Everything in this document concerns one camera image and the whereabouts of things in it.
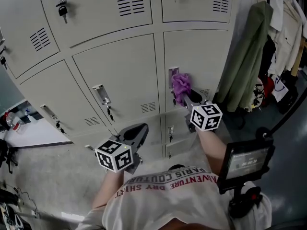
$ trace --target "small screen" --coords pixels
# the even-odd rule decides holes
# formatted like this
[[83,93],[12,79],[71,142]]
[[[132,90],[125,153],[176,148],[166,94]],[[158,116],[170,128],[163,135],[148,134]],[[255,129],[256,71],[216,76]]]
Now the small screen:
[[226,179],[251,174],[262,169],[269,148],[234,154],[231,157]]

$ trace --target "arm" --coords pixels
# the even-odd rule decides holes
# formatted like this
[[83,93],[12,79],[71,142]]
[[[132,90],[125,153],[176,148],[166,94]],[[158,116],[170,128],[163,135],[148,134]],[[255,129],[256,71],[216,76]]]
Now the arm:
[[204,150],[212,172],[219,175],[223,159],[226,152],[226,145],[211,131],[200,131],[196,129],[201,140],[201,146]]
[[124,171],[114,173],[108,171],[101,187],[92,203],[92,209],[105,206],[110,198],[124,184]]

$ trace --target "locker vent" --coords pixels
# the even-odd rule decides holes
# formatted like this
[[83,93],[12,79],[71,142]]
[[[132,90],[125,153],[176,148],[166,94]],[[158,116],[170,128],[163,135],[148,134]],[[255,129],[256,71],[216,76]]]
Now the locker vent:
[[228,12],[229,0],[213,0],[213,11]]
[[84,121],[88,126],[100,124],[100,122],[98,121],[96,117],[86,118]]
[[209,96],[210,89],[201,90],[200,93],[204,94],[206,97]]
[[145,12],[143,0],[117,0],[120,16]]
[[39,51],[43,47],[46,47],[47,45],[50,44],[45,28],[40,29],[39,31],[34,33],[32,36],[30,36],[30,40],[36,51]]
[[155,102],[141,105],[142,113],[147,113],[155,110]]

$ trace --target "white t-shirt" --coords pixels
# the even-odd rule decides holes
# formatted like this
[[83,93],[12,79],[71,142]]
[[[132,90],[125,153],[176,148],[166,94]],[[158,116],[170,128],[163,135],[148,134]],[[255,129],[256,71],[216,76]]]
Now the white t-shirt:
[[[221,230],[271,226],[272,208],[265,195],[246,216],[230,219],[227,209],[233,192],[220,195],[217,179],[217,175],[196,167],[134,177],[106,206],[91,210],[77,230],[157,230],[174,218]],[[242,192],[251,187],[253,183],[247,183]]]

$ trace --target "white cube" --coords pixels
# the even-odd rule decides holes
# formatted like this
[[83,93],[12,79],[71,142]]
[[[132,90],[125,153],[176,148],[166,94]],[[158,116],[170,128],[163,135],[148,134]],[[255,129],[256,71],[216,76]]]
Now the white cube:
[[193,107],[190,122],[201,131],[218,128],[222,112],[217,104],[198,105]]
[[131,146],[113,140],[100,143],[95,148],[99,164],[113,172],[124,170],[133,164]]

